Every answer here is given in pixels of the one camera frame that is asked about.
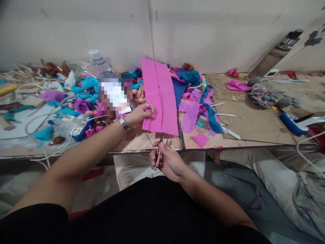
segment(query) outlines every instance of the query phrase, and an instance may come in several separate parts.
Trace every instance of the pink scissors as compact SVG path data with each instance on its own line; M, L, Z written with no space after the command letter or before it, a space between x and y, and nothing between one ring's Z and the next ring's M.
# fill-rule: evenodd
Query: pink scissors
M155 163L156 163L155 167L159 166L160 155L161 155L160 143L163 141L163 138L164 138L164 132L161 134L161 137L159 140L158 150L157 150L156 159L155 159Z

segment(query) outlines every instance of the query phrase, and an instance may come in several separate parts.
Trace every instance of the black shirt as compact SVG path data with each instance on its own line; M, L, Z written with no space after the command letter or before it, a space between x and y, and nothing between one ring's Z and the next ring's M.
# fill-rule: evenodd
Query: black shirt
M70 222L56 204L19 209L0 232L0 243L270 243L248 226L224 227L165 176L140 180Z

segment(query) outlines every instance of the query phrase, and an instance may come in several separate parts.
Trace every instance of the bottle cap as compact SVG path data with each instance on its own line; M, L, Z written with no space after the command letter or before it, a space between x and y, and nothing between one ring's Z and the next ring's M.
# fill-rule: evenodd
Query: bottle cap
M92 60L97 60L102 58L98 50L90 50L88 53Z

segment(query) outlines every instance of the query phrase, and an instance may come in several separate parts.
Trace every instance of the plastic bottle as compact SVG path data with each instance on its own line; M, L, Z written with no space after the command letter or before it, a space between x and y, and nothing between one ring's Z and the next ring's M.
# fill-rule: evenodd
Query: plastic bottle
M91 57L91 64L98 74L115 74L108 59L104 59L98 50L90 50L88 53Z

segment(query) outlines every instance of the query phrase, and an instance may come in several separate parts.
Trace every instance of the silver watch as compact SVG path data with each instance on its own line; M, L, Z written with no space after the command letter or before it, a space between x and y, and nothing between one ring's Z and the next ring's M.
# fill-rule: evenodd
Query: silver watch
M126 131L129 131L131 130L131 126L129 126L129 124L125 121L124 117L120 117L118 119L118 121L120 122L121 126L126 130Z

